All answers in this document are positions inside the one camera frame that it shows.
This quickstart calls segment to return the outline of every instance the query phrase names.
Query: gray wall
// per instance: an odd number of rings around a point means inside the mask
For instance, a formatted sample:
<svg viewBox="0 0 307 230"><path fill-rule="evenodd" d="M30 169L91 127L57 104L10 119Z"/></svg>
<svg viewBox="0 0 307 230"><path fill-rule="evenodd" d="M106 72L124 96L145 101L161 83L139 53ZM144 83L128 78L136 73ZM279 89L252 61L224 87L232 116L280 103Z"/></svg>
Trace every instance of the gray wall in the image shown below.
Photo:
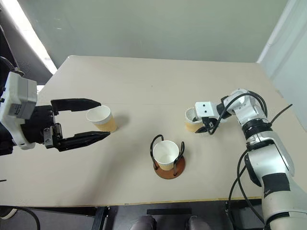
<svg viewBox="0 0 307 230"><path fill-rule="evenodd" d="M287 0L18 0L59 67L68 55L255 62Z"/></svg>
<svg viewBox="0 0 307 230"><path fill-rule="evenodd" d="M307 131L307 1L297 0L261 62Z"/></svg>

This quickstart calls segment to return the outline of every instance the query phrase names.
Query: white tabletop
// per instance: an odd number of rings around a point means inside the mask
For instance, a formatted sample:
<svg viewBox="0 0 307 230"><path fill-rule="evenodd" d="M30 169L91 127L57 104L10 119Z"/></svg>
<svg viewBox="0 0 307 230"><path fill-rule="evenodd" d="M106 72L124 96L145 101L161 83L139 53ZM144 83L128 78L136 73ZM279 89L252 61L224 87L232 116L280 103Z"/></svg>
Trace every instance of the white tabletop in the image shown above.
<svg viewBox="0 0 307 230"><path fill-rule="evenodd" d="M235 117L213 136L184 127L184 112L196 101L219 102L236 88L259 93L269 118L287 103L255 63L70 56L38 95L38 105L52 99L88 98L109 106L119 129L91 146L58 152L36 144L14 147L0 157L0 205L101 206L225 199L236 176L245 138ZM60 112L64 137L98 129L86 111ZM307 190L306 132L291 110L276 120L293 158L295 180ZM186 168L176 179L158 177L150 158L152 139L185 142ZM244 174L249 197L261 188ZM234 197L241 197L236 188Z"/></svg>

